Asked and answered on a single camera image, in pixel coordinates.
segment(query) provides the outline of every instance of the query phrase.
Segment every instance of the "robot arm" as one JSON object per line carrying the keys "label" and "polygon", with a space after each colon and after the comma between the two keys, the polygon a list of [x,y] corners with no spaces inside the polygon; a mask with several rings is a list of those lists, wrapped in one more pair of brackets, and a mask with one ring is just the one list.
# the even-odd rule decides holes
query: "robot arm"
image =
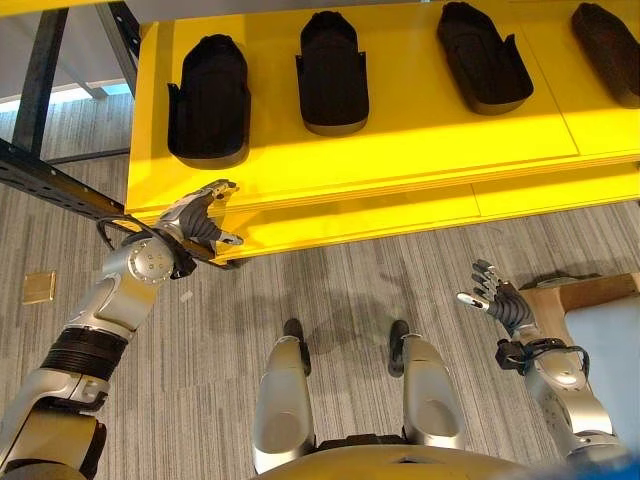
{"label": "robot arm", "polygon": [[0,424],[0,476],[11,478],[21,471],[21,478],[37,478],[39,470],[48,469],[43,475],[49,478],[51,469],[66,468],[70,479],[81,478],[77,472],[93,478],[106,428],[86,412],[104,404],[111,374],[151,311],[160,286],[195,268],[182,243],[195,242],[212,256],[216,241],[242,243],[240,237],[220,230],[206,213],[215,198],[234,190],[235,184],[219,180],[187,195],[160,217],[153,230],[129,236],[109,255],[102,278],[5,412]]}
{"label": "robot arm", "polygon": [[588,353],[545,338],[525,299],[494,265],[478,260],[473,269],[479,287],[457,298],[504,326],[511,340],[498,342],[496,360],[502,369],[524,376],[560,452],[569,461],[600,463],[626,457],[628,451],[616,437],[607,411],[589,387]]}

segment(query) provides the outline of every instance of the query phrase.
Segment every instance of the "metal frame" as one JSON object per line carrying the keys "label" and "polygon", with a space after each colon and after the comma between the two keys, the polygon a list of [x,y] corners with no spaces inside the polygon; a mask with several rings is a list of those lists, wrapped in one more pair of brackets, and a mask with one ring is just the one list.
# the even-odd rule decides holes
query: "metal frame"
{"label": "metal frame", "polygon": [[124,212],[116,200],[2,139],[0,182],[92,220]]}
{"label": "metal frame", "polygon": [[[96,7],[123,74],[134,93],[139,54],[139,25],[124,2]],[[68,9],[42,13],[25,76],[11,143],[0,139],[0,183],[17,188],[92,220],[122,215],[124,205],[63,173],[52,165],[122,155],[107,150],[49,160],[40,159],[53,77]],[[84,82],[82,88],[88,87]]]}

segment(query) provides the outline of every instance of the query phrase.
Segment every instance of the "white panel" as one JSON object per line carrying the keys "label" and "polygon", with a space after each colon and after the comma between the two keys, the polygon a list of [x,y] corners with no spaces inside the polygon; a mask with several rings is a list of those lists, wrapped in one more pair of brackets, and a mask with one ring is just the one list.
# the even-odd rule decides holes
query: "white panel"
{"label": "white panel", "polygon": [[232,13],[296,10],[375,3],[409,3],[408,0],[128,0],[140,23],[174,18],[209,17]]}
{"label": "white panel", "polygon": [[[22,91],[39,20],[38,13],[0,18],[0,98]],[[122,78],[93,6],[69,10],[54,86],[73,83],[62,65],[87,83]]]}

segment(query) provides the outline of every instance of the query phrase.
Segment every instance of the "black foam insert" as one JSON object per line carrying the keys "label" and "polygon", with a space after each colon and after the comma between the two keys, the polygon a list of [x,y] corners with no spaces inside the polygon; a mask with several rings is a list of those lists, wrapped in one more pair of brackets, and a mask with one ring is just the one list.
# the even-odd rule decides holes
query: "black foam insert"
{"label": "black foam insert", "polygon": [[489,16],[464,2],[444,5],[438,38],[469,108],[498,115],[520,106],[532,93],[513,34],[502,41]]}
{"label": "black foam insert", "polygon": [[571,25],[613,98],[623,107],[640,108],[640,43],[627,26],[595,3],[581,3]]}
{"label": "black foam insert", "polygon": [[169,84],[169,150],[202,168],[242,160],[249,141],[247,63],[231,37],[204,37],[182,64],[180,88]]}
{"label": "black foam insert", "polygon": [[340,126],[369,115],[366,58],[355,29],[337,12],[313,15],[296,57],[300,111],[305,122]]}

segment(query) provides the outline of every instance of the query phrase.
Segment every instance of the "yellow shelf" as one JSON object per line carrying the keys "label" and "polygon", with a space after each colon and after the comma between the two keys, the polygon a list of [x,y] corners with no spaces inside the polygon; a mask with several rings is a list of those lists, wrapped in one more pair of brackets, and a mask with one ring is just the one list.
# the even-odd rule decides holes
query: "yellow shelf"
{"label": "yellow shelf", "polygon": [[[217,262],[637,198],[638,168],[624,164],[228,214],[217,222],[243,236],[245,244],[222,245]],[[156,220],[139,218],[149,224]]]}
{"label": "yellow shelf", "polygon": [[[513,9],[579,152],[638,152],[640,110],[613,105],[571,31],[571,15],[580,3],[518,3]],[[598,4],[621,18],[635,38],[640,38],[640,1],[606,0]]]}
{"label": "yellow shelf", "polygon": [[94,3],[107,3],[110,0],[1,0],[0,17],[20,13],[41,12],[54,8],[78,7]]}
{"label": "yellow shelf", "polygon": [[[615,153],[580,157],[512,6],[498,0],[478,6],[502,35],[516,33],[535,85],[531,98],[497,117],[466,108],[436,38],[441,3],[338,8],[367,52],[371,100],[367,126],[344,138],[316,136],[300,118],[294,56],[300,31],[315,10],[148,25],[141,45],[127,211],[159,212],[219,177],[242,186],[229,211],[248,212],[627,162],[638,153],[612,141],[608,152]],[[216,32],[239,43],[252,92],[250,154],[241,165],[220,171],[188,167],[167,148],[166,84],[180,83],[185,55],[200,38]],[[616,110],[612,102],[607,107]],[[607,122],[607,111],[598,118]]]}
{"label": "yellow shelf", "polygon": [[[611,10],[633,30],[634,2],[601,3],[624,3]],[[436,39],[442,3],[338,8],[367,52],[371,101],[367,126],[343,138],[315,136],[300,118],[294,56],[314,10],[147,25],[127,211],[153,223],[205,183],[237,182],[229,203],[209,211],[246,239],[221,247],[225,262],[640,198],[640,111],[617,107],[581,57],[567,30],[577,2],[477,5],[503,36],[516,33],[535,85],[531,98],[498,117],[468,111]],[[184,56],[213,33],[232,35],[249,64],[251,150],[236,167],[199,170],[168,152],[166,84],[180,83]],[[572,89],[589,96],[580,100]]]}

